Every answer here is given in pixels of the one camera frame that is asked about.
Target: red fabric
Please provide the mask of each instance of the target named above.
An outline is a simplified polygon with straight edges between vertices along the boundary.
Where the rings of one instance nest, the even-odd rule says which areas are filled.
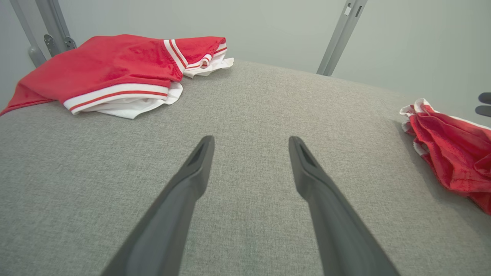
[[[176,40],[189,63],[206,54],[213,56],[221,43],[225,43],[225,38]],[[22,78],[0,115],[54,100],[64,103],[70,98],[122,83],[170,87],[171,82],[179,82],[182,77],[162,39],[128,34],[96,36],[77,49],[56,55]]]
[[[409,116],[406,132],[427,148],[421,157],[445,188],[468,196],[491,215],[491,130],[438,113],[424,100],[415,106],[401,113]]]

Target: white stripe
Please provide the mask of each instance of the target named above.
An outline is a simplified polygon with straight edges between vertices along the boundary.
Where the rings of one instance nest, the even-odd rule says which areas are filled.
[[[401,108],[401,110],[399,111],[399,114],[410,117],[410,116],[416,115],[416,111],[414,111],[414,109],[411,106],[406,106],[406,107]]]
[[[407,120],[405,122],[402,123],[402,130],[404,132],[408,132],[410,129],[412,129],[412,125],[411,125],[411,121],[410,120]]]
[[[221,49],[223,49],[225,47],[227,47],[227,44],[226,43],[220,44],[220,45],[218,45],[218,48],[217,48],[217,50],[215,52],[220,51]]]
[[[177,51],[177,54],[181,57],[181,59],[184,61],[184,64],[186,65],[186,67],[188,66],[188,61],[186,60],[186,58],[183,56],[183,54],[181,53],[181,50],[179,50],[179,48],[177,47],[177,44],[176,44],[176,41],[174,39],[171,40],[171,43],[172,45],[174,46],[174,49],[176,49]]]
[[[174,60],[174,62],[176,63],[177,67],[179,68],[179,70],[181,70],[181,73],[184,72],[184,66],[182,65],[181,61],[179,60],[179,58],[177,57],[176,53],[174,52],[174,50],[172,49],[172,47],[170,46],[170,41],[168,39],[165,39],[164,40],[164,45],[165,45],[165,48],[167,49],[167,52],[169,52],[170,56],[172,57],[172,59]]]
[[[414,147],[414,150],[419,154],[419,156],[428,154],[428,152],[420,144],[413,142],[412,146]]]
[[[99,101],[92,102],[90,104],[86,104],[84,106],[77,107],[76,109],[72,110],[73,115],[77,115],[80,111],[83,111],[84,109],[91,108],[106,102],[114,101],[114,100],[119,100],[119,99],[126,99],[126,98],[147,98],[147,99],[160,99],[160,100],[166,100],[167,97],[165,96],[160,96],[160,95],[153,95],[153,94],[121,94],[121,95],[115,95],[111,97],[107,97],[104,99],[100,99]]]
[[[189,68],[189,67],[194,67],[194,66],[201,66],[202,62],[203,62],[203,59],[201,59],[200,61],[195,62],[193,64],[189,64],[187,67]]]
[[[169,90],[169,88],[165,86],[160,86],[160,85],[153,85],[153,84],[145,84],[145,83],[122,83],[122,84],[117,84],[113,86],[109,86],[106,88],[102,88],[96,91],[92,91],[90,93],[80,95],[77,97],[70,98],[66,100],[63,105],[67,108],[70,109],[76,105],[109,95],[117,92],[123,92],[123,91],[149,91],[149,92],[159,92],[159,93],[166,93]],[[131,98],[133,94],[122,94],[122,96]],[[139,98],[144,98],[147,97],[147,94],[137,94]],[[108,98],[101,99],[101,101],[108,101]]]
[[[432,109],[433,107],[428,103],[424,98],[417,99],[416,102],[414,103],[414,110],[416,113],[427,113],[425,110],[422,110],[421,106],[430,106]]]

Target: crumpled red cloth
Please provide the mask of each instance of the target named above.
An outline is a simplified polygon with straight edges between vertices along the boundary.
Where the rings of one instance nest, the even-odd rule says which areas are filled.
[[[154,39],[95,36],[49,59],[23,77],[0,116],[15,109],[59,101],[72,114],[98,111],[134,119],[183,91],[183,76],[210,74],[225,62],[224,37]]]
[[[401,109],[403,130],[447,189],[491,215],[491,129],[435,111],[425,99]]]

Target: metal bracket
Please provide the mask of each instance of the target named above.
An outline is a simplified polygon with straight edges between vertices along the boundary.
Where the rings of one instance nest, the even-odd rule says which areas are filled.
[[[55,40],[49,34],[44,35],[44,43],[46,43],[46,47],[48,47],[51,57],[54,57],[55,55],[60,53],[60,50],[58,49],[58,46],[55,43]]]
[[[65,46],[68,50],[77,48],[75,41],[70,36],[65,37],[63,41],[65,41]]]
[[[68,32],[58,0],[36,0],[36,4],[49,33],[49,38],[45,36],[45,42],[51,56],[77,48]]]

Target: gray fabric surface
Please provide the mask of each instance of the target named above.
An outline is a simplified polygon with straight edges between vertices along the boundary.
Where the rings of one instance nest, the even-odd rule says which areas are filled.
[[[59,103],[0,117],[0,275],[98,275],[204,135],[215,157],[180,275],[322,275],[291,135],[402,275],[490,274],[491,217],[444,190],[401,131],[415,99],[242,61],[183,86],[135,120]]]

